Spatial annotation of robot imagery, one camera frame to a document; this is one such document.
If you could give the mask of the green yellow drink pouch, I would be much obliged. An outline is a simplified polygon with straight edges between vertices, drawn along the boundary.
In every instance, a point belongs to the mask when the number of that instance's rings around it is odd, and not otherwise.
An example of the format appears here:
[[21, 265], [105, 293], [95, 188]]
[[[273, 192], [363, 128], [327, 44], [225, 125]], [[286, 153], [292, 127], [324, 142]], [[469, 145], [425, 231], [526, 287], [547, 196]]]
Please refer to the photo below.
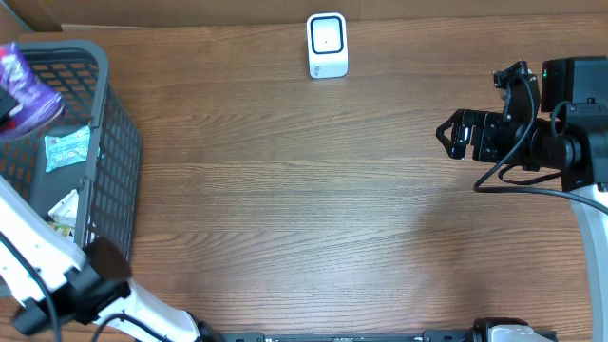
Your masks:
[[55, 232], [59, 233], [62, 237], [68, 239], [69, 241], [74, 241], [75, 230], [73, 227], [57, 222], [49, 222], [48, 226], [52, 228]]

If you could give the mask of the teal wipes packet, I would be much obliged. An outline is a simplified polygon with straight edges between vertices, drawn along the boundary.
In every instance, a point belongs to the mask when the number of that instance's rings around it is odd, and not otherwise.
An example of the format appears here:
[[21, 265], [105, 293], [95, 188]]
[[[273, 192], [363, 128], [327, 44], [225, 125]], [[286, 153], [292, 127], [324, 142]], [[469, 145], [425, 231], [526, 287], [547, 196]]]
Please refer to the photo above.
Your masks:
[[83, 126], [63, 137], [45, 136], [46, 172], [85, 162], [89, 149], [91, 131]]

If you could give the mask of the white tube gold cap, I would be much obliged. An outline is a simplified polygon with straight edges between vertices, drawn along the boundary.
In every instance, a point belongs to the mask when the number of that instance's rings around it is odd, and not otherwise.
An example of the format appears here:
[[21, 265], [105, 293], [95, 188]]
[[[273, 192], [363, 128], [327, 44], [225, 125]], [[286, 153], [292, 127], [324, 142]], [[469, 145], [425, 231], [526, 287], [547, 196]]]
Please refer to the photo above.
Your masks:
[[48, 211], [48, 215], [54, 222], [74, 228], [78, 215], [78, 203], [78, 191], [73, 189]]

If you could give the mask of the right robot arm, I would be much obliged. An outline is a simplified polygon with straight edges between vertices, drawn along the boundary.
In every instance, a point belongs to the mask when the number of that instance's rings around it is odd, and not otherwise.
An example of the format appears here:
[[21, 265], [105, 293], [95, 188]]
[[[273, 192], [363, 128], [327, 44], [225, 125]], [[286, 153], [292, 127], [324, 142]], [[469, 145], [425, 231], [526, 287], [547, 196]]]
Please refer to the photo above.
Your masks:
[[477, 193], [533, 194], [569, 200], [582, 238], [592, 338], [607, 338], [607, 60], [567, 57], [541, 75], [518, 61], [493, 73], [500, 112], [458, 109], [436, 129], [447, 155], [490, 162]]

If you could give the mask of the purple pad package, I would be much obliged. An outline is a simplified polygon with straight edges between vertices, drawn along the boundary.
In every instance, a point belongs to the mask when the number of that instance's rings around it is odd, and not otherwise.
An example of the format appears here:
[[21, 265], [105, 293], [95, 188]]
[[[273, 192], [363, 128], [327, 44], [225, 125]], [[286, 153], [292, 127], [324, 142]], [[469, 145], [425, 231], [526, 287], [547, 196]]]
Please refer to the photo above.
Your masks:
[[1, 89], [15, 101], [1, 115], [2, 141], [25, 138], [64, 111], [61, 94], [36, 78], [15, 42], [1, 46]]

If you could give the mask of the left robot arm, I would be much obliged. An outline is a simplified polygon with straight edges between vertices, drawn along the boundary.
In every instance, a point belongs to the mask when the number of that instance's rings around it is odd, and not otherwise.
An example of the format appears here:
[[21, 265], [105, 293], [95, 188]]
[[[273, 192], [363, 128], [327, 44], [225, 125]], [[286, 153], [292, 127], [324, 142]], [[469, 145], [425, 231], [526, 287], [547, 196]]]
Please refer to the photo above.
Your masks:
[[65, 324], [111, 327], [137, 341], [218, 341], [187, 311], [175, 309], [132, 277], [122, 252], [105, 237], [85, 248], [43, 221], [6, 180], [1, 182], [1, 277], [21, 304], [12, 319], [22, 335]]

